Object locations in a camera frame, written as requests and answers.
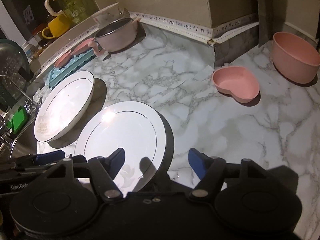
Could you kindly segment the white dinner plate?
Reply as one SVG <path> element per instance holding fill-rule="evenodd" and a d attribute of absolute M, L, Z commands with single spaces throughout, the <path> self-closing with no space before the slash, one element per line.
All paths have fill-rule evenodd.
<path fill-rule="evenodd" d="M 167 144 L 161 117 L 142 102 L 110 105 L 86 124 L 76 142 L 76 155 L 87 160 L 125 151 L 124 165 L 114 178 L 123 195 L 141 190 L 160 168 Z"/>

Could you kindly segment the pink heart-shaped dish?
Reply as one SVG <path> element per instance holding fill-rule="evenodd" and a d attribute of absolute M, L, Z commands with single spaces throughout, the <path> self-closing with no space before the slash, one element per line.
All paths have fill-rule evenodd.
<path fill-rule="evenodd" d="M 260 86 L 255 75 L 242 66 L 222 67 L 212 74 L 212 82 L 220 93 L 231 95 L 239 103 L 254 100 Z"/>

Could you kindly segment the large pink round bowl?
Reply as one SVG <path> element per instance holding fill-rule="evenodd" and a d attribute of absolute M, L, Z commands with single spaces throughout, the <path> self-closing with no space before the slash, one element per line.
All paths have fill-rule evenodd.
<path fill-rule="evenodd" d="M 310 83 L 319 70 L 319 53 L 313 46 L 292 33 L 273 35 L 272 61 L 287 79 L 300 84 Z"/>

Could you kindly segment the white deep plate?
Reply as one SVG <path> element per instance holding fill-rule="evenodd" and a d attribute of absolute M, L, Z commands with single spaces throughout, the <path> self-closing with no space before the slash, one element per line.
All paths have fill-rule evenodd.
<path fill-rule="evenodd" d="M 35 119 L 38 142 L 50 142 L 68 133 L 82 118 L 93 95 L 94 76 L 76 72 L 61 81 L 41 105 Z"/>

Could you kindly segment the chrome sink faucet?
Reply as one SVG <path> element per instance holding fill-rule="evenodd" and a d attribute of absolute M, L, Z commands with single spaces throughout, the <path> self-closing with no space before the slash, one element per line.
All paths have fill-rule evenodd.
<path fill-rule="evenodd" d="M 13 81 L 13 79 L 7 75 L 1 74 L 0 77 L 4 77 L 6 79 L 8 79 L 14 86 L 15 88 L 24 96 L 26 97 L 29 102 L 30 102 L 30 109 L 36 109 L 39 110 L 41 105 L 39 103 L 37 103 L 36 101 L 34 101 L 32 98 L 30 98 L 22 89 L 20 89 L 20 87 Z"/>

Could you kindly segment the green sponge holder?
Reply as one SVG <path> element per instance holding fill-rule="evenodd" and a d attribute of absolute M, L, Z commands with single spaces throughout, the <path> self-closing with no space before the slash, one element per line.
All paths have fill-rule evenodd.
<path fill-rule="evenodd" d="M 28 122 L 29 114 L 24 107 L 19 107 L 18 110 L 13 115 L 12 119 L 6 124 L 9 132 L 12 134 L 17 134 Z"/>

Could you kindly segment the blue ice ball tray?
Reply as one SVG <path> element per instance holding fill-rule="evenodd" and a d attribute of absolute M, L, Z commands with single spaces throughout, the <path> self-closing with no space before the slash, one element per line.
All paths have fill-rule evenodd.
<path fill-rule="evenodd" d="M 67 64 L 61 68 L 54 67 L 48 75 L 47 84 L 49 88 L 54 88 L 57 86 L 63 79 L 70 76 L 77 70 L 79 70 L 86 63 L 95 58 L 96 55 L 93 52 L 93 49 L 81 53 L 79 55 L 72 56 Z"/>

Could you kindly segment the pink small dish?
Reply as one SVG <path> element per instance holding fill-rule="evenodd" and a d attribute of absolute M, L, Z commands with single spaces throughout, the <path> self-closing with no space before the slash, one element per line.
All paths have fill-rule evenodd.
<path fill-rule="evenodd" d="M 61 68 L 64 67 L 71 59 L 71 51 L 69 50 L 68 52 L 64 53 L 57 61 L 54 63 L 55 68 Z"/>

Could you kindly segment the pink leaf dish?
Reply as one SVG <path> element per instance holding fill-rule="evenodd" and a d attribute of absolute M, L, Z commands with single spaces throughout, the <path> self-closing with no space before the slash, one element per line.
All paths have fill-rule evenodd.
<path fill-rule="evenodd" d="M 72 56 L 76 56 L 86 52 L 87 50 L 91 49 L 88 45 L 90 42 L 94 41 L 94 38 L 88 38 L 82 41 L 71 53 Z"/>

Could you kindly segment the pink metal saucepan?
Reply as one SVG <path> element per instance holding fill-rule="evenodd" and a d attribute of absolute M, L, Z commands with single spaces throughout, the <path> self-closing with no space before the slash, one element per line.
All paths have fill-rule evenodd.
<path fill-rule="evenodd" d="M 95 38 L 88 42 L 96 56 L 113 53 L 129 46 L 138 33 L 139 18 L 122 18 L 100 29 Z"/>

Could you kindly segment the yellow mug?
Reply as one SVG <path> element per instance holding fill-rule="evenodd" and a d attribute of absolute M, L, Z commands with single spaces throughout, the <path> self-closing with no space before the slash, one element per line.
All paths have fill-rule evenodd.
<path fill-rule="evenodd" d="M 48 23 L 48 27 L 42 30 L 42 37 L 46 39 L 54 39 L 62 36 L 71 29 L 73 23 L 64 14 L 55 17 Z M 46 31 L 51 32 L 51 36 L 46 35 Z"/>

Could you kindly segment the green glass pitcher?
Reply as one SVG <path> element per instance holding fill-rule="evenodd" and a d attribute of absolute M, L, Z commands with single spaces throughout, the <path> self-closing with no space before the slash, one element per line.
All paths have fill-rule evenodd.
<path fill-rule="evenodd" d="M 72 25 L 77 25 L 98 11 L 94 0 L 45 0 L 44 6 L 50 15 L 64 14 Z"/>

